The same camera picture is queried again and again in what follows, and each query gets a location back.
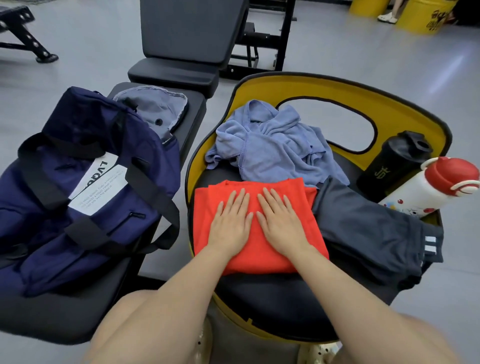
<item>white water bottle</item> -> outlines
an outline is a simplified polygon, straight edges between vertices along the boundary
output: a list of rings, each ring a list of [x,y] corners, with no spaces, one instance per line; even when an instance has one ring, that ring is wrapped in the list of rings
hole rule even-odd
[[[478,168],[464,159],[432,158],[420,168],[379,204],[421,218],[456,197],[476,192],[480,186]]]

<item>red shirt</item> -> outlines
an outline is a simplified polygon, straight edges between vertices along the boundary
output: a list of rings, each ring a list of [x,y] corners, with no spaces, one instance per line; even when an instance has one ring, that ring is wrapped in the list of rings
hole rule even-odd
[[[302,178],[277,183],[223,181],[205,188],[197,188],[193,210],[193,247],[195,254],[198,254],[208,243],[210,225],[220,201],[226,203],[232,191],[240,192],[240,189],[244,188],[246,193],[250,193],[248,212],[263,212],[257,195],[263,194],[264,187],[268,190],[275,189],[281,197],[283,195],[288,197],[302,223],[308,242],[328,258],[328,251],[312,213],[317,189],[315,187],[305,187]],[[254,215],[252,229],[245,247],[230,260],[223,274],[293,272],[296,272],[294,266],[270,245],[257,217]]]

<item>forearm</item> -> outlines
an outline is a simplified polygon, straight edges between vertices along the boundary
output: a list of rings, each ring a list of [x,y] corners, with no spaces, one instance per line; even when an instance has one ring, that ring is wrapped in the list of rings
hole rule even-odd
[[[288,257],[359,364],[456,363],[313,247]]]
[[[120,326],[92,364],[187,362],[227,263],[224,253],[204,248]]]

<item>black shaker bottle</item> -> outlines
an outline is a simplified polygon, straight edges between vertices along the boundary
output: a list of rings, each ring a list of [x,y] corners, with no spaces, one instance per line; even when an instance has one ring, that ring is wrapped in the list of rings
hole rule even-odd
[[[394,183],[431,158],[432,147],[420,133],[404,131],[388,138],[382,151],[357,180],[371,201],[380,202]]]

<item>black rubber foot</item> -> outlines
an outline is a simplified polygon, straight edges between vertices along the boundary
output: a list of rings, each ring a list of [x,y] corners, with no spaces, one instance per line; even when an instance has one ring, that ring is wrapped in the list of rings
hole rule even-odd
[[[37,57],[36,58],[36,61],[38,63],[52,63],[52,62],[55,62],[56,60],[58,60],[58,56],[56,54],[50,54],[50,56],[48,56],[47,58],[39,58]]]

